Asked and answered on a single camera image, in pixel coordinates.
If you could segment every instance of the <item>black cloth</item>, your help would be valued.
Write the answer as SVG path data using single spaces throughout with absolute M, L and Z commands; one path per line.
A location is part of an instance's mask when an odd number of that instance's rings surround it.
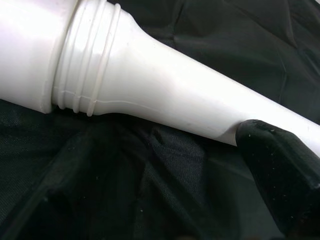
M 109 2 L 157 40 L 320 123 L 315 0 Z M 233 147 L 128 115 L 44 115 L 5 101 L 0 112 L 2 239 L 239 239 L 232 210 L 227 223 L 217 217 L 224 183 L 208 155 L 228 149 L 241 161 Z

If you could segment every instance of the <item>bottle neck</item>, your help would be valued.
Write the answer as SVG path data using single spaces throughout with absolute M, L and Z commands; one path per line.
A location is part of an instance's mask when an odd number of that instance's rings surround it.
M 93 114 L 120 13 L 119 4 L 106 0 L 79 2 L 58 62 L 53 104 L 61 109 L 73 109 L 75 113 L 85 104 L 88 116 Z

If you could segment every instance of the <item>white plastic bottle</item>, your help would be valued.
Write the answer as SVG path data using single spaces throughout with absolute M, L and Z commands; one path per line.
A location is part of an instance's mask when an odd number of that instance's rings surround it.
M 235 145 L 259 119 L 320 156 L 320 127 L 144 33 L 106 0 L 0 0 L 0 98 L 124 113 Z

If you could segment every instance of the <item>threaded bottle neck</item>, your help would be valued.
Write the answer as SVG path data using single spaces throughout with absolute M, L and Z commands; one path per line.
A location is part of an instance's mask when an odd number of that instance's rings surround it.
M 70 23 L 55 74 L 52 102 L 91 116 L 104 79 L 121 8 L 81 0 Z

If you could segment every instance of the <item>white plastic tube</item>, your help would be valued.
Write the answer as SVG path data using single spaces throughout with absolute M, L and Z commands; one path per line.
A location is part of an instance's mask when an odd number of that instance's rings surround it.
M 320 126 L 144 33 L 105 0 L 0 0 L 0 98 L 124 113 L 236 145 L 259 119 L 320 156 Z

